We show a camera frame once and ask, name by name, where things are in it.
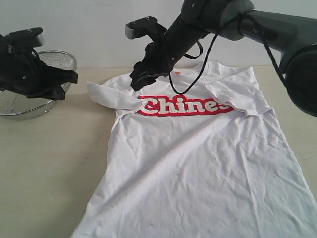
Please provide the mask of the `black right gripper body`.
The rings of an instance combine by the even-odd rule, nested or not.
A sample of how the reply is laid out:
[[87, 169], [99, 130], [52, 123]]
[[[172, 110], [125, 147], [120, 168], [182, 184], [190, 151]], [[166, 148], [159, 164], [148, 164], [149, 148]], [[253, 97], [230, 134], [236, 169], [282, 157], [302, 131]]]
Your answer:
[[188, 51], [188, 40], [181, 35], [154, 35], [150, 39], [151, 45], [146, 47], [142, 60], [142, 77], [170, 72]]

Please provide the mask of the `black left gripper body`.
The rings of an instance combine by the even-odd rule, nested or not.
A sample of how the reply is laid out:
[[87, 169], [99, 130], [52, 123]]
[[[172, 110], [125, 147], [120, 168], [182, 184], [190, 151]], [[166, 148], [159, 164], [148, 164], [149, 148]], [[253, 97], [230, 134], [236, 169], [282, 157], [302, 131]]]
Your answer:
[[0, 90], [27, 98], [49, 98], [50, 90], [41, 81], [42, 66], [34, 50], [39, 42], [10, 41], [0, 37]]

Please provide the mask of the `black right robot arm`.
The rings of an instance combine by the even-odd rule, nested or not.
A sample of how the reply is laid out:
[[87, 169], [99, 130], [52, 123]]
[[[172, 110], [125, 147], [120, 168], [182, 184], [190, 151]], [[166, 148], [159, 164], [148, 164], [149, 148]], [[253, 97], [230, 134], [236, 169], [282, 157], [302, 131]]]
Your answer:
[[142, 61], [134, 65], [135, 91], [168, 77], [174, 66], [208, 34], [262, 43], [269, 55], [281, 53], [273, 67], [291, 101], [303, 112], [317, 114], [317, 21], [312, 18], [258, 11], [249, 0], [186, 0], [169, 28], [148, 16], [125, 26], [129, 39], [149, 36]]

